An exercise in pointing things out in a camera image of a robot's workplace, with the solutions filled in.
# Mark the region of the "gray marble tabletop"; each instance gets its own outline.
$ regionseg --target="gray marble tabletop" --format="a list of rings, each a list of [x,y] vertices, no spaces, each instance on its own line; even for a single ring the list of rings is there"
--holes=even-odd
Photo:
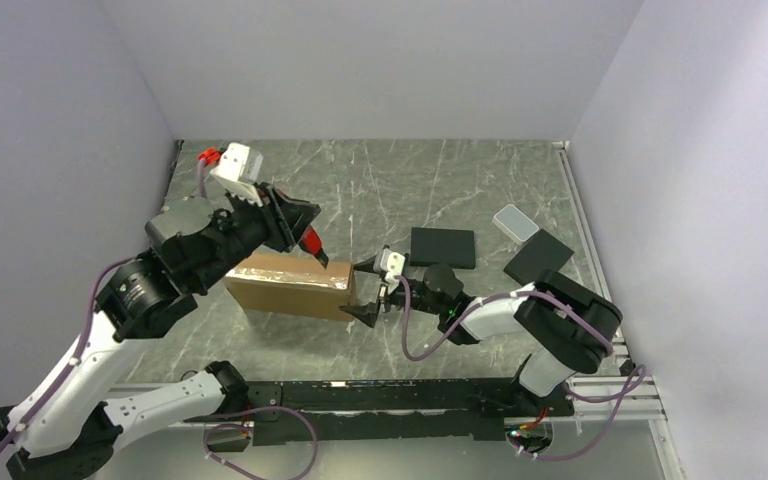
[[[167,200],[196,193],[196,156],[227,144],[185,142]],[[474,230],[477,268],[459,270],[474,295],[518,285],[502,272],[516,245],[492,217],[519,207],[575,251],[562,272],[595,288],[569,191],[550,142],[491,140],[250,141],[261,151],[260,178],[290,196],[321,205],[314,227],[332,260],[359,261],[385,243],[410,247],[415,226]],[[224,201],[208,180],[209,198]],[[371,300],[377,279],[359,274],[358,296]],[[473,346],[444,344],[423,362],[404,357],[398,311],[375,329],[277,313],[243,311],[222,284],[143,355],[122,381],[174,382],[213,360],[231,361],[248,380],[414,379],[512,376],[536,342],[528,334],[497,336]],[[414,351],[440,335],[436,318],[416,313],[409,343]],[[616,375],[611,359],[602,375]]]

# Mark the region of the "brown box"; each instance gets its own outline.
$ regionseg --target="brown box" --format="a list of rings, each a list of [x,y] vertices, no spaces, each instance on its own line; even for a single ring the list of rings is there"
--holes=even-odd
[[[225,275],[225,286],[244,309],[351,321],[340,310],[357,299],[352,264],[255,253]]]

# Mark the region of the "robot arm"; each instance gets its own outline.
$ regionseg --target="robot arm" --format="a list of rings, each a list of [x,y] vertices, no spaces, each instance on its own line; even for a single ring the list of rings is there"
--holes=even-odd
[[[104,398],[141,354],[196,308],[195,294],[205,295],[261,245],[279,252],[299,245],[327,265],[310,227],[319,206],[258,183],[260,161],[248,147],[231,144],[211,172],[226,188],[230,209],[185,197],[152,218],[146,224],[150,247],[118,267],[97,292],[88,330],[30,396],[0,408],[0,442],[18,449],[7,462],[14,479],[83,479],[137,438],[187,418],[245,409],[248,387],[228,362],[140,396]]]
[[[530,333],[540,348],[525,359],[513,382],[518,402],[530,409],[545,405],[550,395],[563,398],[561,384],[575,373],[596,373],[610,352],[592,331],[613,338],[622,320],[616,306],[558,272],[543,272],[534,283],[509,293],[474,297],[463,291],[463,282],[447,265],[428,267],[419,281],[403,277],[405,264],[405,256],[387,247],[357,264],[356,270],[381,277],[379,295],[376,302],[343,310],[374,327],[382,308],[404,308],[408,303],[405,285],[398,280],[402,277],[410,309],[436,315],[438,330],[452,343],[469,345],[499,334]],[[555,303],[568,306],[586,325],[573,321]],[[425,356],[408,354],[413,360]]]

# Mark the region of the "white wall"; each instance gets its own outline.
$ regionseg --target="white wall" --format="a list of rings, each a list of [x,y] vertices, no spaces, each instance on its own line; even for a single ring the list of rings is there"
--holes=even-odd
[[[647,0],[572,160],[689,478],[768,478],[768,0]]]
[[[0,0],[0,406],[69,347],[97,272],[144,248],[173,150],[95,2]]]
[[[178,138],[568,139],[642,0],[104,0]]]

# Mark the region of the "wall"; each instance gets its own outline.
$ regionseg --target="wall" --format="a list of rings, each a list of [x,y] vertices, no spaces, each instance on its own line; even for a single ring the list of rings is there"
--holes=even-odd
[[[571,154],[688,477],[768,478],[768,0],[647,0]]]
[[[173,150],[99,6],[0,1],[0,405],[66,351],[96,273],[144,247]]]
[[[568,139],[642,0],[104,0],[178,138]]]

